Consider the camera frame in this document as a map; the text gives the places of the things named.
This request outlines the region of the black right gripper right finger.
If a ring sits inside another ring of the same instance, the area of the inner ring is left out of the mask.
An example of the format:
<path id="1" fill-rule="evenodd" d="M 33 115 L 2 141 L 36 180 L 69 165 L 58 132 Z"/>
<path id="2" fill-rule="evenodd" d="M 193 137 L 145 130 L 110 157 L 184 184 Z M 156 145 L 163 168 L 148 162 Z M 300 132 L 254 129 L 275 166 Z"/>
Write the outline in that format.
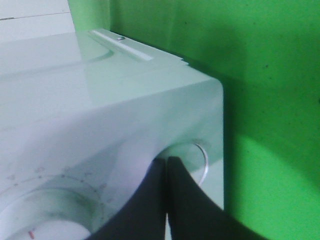
<path id="1" fill-rule="evenodd" d="M 168 222 L 173 240 L 264 240 L 237 221 L 196 184 L 182 160 L 167 160 Z"/>

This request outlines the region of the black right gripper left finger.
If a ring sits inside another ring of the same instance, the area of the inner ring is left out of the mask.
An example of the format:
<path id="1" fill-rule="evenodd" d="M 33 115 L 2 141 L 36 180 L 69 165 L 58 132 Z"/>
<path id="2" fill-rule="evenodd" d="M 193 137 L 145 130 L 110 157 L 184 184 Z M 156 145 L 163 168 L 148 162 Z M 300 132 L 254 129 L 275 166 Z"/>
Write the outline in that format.
<path id="1" fill-rule="evenodd" d="M 154 159 L 125 205 L 91 240 L 164 240 L 166 232 L 166 161 Z"/>

